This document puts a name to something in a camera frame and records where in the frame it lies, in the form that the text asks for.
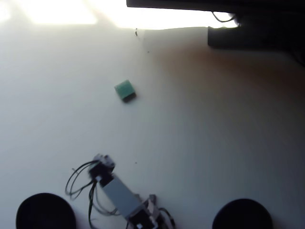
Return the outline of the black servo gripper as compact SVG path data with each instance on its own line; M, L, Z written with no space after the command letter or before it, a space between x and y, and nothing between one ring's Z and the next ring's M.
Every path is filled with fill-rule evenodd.
M113 180L114 168L115 162L109 155L98 154L93 158L93 164L90 165L88 173L92 180L104 187Z

